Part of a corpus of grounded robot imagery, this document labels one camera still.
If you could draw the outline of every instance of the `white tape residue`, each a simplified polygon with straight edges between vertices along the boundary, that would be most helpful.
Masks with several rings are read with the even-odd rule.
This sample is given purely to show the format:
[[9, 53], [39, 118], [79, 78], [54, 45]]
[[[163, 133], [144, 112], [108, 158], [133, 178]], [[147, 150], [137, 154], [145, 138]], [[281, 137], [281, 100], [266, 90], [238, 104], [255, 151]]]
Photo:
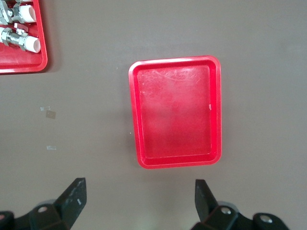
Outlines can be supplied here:
[[56, 146], [47, 146], [47, 150], [57, 150]]
[[40, 111], [46, 111], [46, 110], [51, 110], [50, 106], [40, 107]]

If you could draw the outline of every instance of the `empty red tray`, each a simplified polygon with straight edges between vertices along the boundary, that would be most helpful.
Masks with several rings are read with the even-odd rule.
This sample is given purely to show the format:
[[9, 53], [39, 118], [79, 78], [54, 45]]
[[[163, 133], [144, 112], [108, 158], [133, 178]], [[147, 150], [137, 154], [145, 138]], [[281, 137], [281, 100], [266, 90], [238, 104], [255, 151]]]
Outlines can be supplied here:
[[139, 164], [216, 163], [221, 146], [221, 67], [212, 56], [139, 61], [129, 70]]
[[[15, 1], [8, 2], [9, 6], [13, 6], [14, 4]], [[34, 7], [36, 23], [26, 23], [25, 25], [29, 27], [29, 35], [39, 38], [41, 51], [36, 54], [29, 51], [22, 51], [18, 46], [8, 47], [0, 43], [0, 74], [38, 72], [43, 70], [47, 65], [47, 51], [39, 0], [23, 3], [23, 5], [28, 4]], [[1, 25], [1, 27], [10, 28], [13, 28], [13, 26], [13, 24], [10, 26]]]

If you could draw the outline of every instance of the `gray table surface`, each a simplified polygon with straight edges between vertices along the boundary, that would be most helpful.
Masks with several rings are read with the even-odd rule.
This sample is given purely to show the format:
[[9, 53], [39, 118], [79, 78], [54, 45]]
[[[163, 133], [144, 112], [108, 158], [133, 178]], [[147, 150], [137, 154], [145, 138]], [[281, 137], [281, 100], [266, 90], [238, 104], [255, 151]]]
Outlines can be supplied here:
[[[86, 177], [88, 203], [72, 229], [188, 230], [201, 178], [248, 218], [269, 212], [306, 229], [307, 1], [41, 5], [49, 68], [0, 76], [1, 210], [20, 216]], [[145, 170], [128, 69], [198, 55], [222, 65], [223, 156], [213, 166]]]

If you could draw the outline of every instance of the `white cap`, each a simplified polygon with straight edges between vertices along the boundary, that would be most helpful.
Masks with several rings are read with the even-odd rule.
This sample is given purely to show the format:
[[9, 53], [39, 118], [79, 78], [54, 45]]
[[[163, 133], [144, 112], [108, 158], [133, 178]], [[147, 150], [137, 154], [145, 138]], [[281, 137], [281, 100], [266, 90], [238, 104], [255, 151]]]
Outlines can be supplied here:
[[4, 28], [3, 27], [0, 27], [0, 37], [1, 37], [1, 34], [3, 32]]
[[26, 23], [35, 23], [36, 15], [34, 7], [31, 5], [19, 7], [19, 12]]
[[40, 51], [40, 41], [37, 37], [28, 36], [25, 39], [25, 49], [34, 53], [38, 53]]

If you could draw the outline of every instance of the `silver bolt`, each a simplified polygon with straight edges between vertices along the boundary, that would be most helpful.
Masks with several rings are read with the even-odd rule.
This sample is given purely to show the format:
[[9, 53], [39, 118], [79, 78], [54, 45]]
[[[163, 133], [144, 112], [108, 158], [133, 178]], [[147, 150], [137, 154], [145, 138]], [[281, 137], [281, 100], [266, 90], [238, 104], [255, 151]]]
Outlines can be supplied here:
[[229, 209], [229, 208], [227, 208], [227, 207], [223, 207], [223, 208], [221, 208], [221, 211], [222, 211], [224, 214], [226, 214], [226, 215], [230, 215], [230, 214], [231, 214], [230, 209]]
[[266, 215], [261, 215], [260, 219], [263, 222], [268, 223], [268, 224], [272, 224], [273, 223], [273, 220], [270, 217], [266, 216]]
[[45, 207], [45, 206], [44, 206], [44, 207], [40, 207], [40, 208], [38, 209], [38, 212], [39, 212], [39, 213], [42, 213], [42, 212], [47, 211], [47, 209], [48, 209], [48, 208]]

